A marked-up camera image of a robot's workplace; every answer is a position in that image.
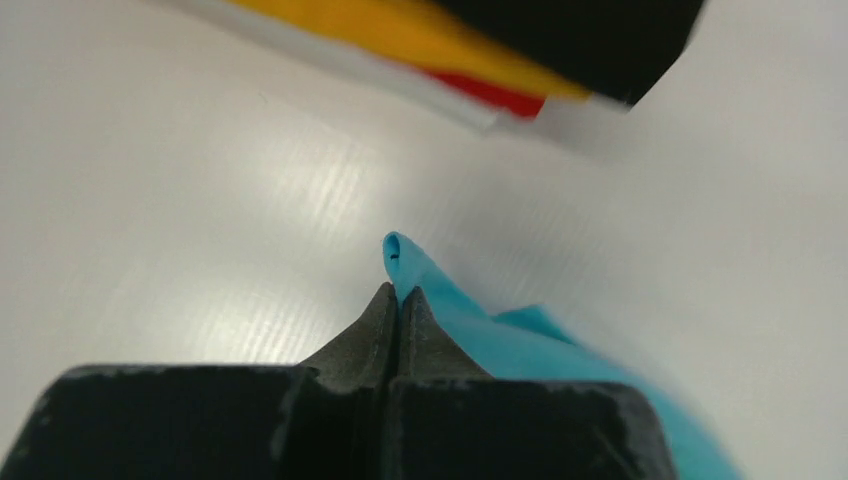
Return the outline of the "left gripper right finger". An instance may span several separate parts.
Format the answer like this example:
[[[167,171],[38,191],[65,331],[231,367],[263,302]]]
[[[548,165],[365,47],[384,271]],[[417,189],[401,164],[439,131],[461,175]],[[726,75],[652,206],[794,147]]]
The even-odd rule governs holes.
[[[498,380],[406,298],[384,410],[388,479],[674,479],[661,423],[612,382]]]

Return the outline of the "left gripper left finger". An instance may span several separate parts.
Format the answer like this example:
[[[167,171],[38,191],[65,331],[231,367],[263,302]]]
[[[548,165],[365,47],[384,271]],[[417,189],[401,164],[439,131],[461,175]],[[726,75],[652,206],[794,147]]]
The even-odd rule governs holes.
[[[72,368],[35,402],[5,479],[369,479],[397,298],[307,359]]]

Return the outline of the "turquoise t-shirt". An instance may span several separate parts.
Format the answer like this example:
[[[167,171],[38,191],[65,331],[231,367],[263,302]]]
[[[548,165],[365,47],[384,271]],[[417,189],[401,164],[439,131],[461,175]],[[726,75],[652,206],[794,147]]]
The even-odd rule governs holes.
[[[410,238],[391,232],[382,248],[398,296],[407,300],[419,289],[436,324],[487,373],[498,379],[609,381],[634,387],[655,408],[682,478],[741,478],[719,442],[670,395],[582,345],[543,307],[490,315]]]

